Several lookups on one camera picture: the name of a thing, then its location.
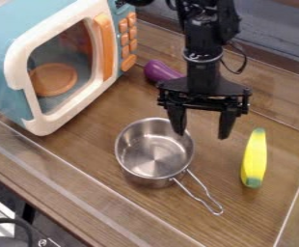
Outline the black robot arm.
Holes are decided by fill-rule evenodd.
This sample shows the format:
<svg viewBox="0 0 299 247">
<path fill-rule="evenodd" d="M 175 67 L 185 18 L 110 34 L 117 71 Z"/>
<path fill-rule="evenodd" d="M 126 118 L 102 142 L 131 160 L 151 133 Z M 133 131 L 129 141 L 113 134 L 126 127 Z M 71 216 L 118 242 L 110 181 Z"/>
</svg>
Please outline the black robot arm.
<svg viewBox="0 0 299 247">
<path fill-rule="evenodd" d="M 224 46 L 241 32 L 242 18 L 234 0 L 166 0 L 177 11 L 185 34 L 187 75 L 158 82 L 158 104 L 169 112 L 175 133 L 183 134 L 190 109 L 221 113 L 218 138 L 226 139 L 237 117 L 249 111 L 252 90 L 221 74 Z"/>
</svg>

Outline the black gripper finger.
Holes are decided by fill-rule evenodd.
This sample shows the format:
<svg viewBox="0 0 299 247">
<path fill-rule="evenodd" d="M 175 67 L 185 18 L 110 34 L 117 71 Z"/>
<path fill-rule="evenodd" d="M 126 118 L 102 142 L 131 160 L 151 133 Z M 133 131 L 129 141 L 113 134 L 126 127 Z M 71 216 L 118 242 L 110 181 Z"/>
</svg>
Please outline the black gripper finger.
<svg viewBox="0 0 299 247">
<path fill-rule="evenodd" d="M 174 132 L 179 135 L 183 135 L 187 126 L 186 108 L 182 106 L 170 105 L 169 119 Z"/>
<path fill-rule="evenodd" d="M 238 115 L 240 112 L 237 109 L 229 109 L 221 113 L 218 130 L 218 138 L 221 140 L 230 137 Z"/>
</svg>

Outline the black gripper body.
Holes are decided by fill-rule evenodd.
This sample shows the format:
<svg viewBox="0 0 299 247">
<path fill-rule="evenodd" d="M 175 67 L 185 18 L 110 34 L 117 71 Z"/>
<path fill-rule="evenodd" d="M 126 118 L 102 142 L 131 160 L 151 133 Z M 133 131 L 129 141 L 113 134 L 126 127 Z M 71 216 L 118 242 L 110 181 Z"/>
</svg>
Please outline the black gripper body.
<svg viewBox="0 0 299 247">
<path fill-rule="evenodd" d="M 169 111 L 198 109 L 232 112 L 241 116 L 249 112 L 252 90 L 229 79 L 221 73 L 221 59 L 191 54 L 185 56 L 187 74 L 158 82 L 158 104 Z"/>
</svg>

